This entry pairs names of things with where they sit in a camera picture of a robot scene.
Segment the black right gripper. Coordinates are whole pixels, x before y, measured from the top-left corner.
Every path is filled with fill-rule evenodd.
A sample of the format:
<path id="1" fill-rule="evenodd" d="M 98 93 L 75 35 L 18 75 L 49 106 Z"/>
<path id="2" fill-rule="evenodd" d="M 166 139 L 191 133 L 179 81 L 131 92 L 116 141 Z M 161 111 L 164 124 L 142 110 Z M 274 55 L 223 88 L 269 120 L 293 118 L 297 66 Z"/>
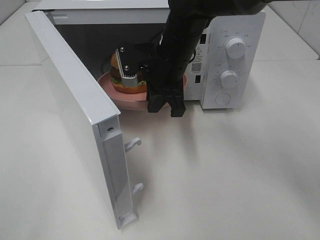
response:
<path id="1" fill-rule="evenodd" d="M 184 70 L 181 64 L 158 53 L 152 42 L 135 43 L 116 49 L 119 74 L 125 87 L 137 87 L 138 78 L 146 83 L 147 111 L 158 113 L 168 104 L 171 117 L 182 117 L 184 103 Z"/>

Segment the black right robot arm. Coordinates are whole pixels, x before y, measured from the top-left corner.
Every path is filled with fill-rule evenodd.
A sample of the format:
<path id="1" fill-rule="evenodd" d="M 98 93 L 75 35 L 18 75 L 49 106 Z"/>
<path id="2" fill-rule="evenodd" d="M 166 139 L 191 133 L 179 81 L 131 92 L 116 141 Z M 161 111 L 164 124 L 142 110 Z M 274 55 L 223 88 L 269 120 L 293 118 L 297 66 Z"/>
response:
<path id="1" fill-rule="evenodd" d="M 196 62 L 203 34 L 209 45 L 207 59 L 196 84 L 203 109 L 240 105 L 265 21 L 265 0 L 170 0 L 160 41 L 120 43 L 115 55 L 121 81 L 146 81 L 147 110 L 157 113 L 164 105 L 172 117 L 185 113 L 183 76 Z"/>

